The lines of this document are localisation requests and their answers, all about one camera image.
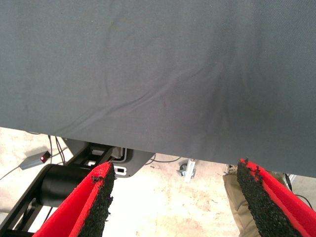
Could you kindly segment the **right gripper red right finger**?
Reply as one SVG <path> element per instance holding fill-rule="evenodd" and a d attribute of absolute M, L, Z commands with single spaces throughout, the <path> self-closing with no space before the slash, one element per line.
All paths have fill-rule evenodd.
<path fill-rule="evenodd" d="M 260 236 L 316 235 L 316 212 L 264 168 L 240 159 L 237 181 Z"/>

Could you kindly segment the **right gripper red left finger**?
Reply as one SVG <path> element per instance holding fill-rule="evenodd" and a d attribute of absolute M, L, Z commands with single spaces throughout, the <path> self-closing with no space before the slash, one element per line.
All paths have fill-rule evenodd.
<path fill-rule="evenodd" d="M 95 167 L 33 234 L 35 237 L 100 237 L 115 180 L 111 161 Z"/>

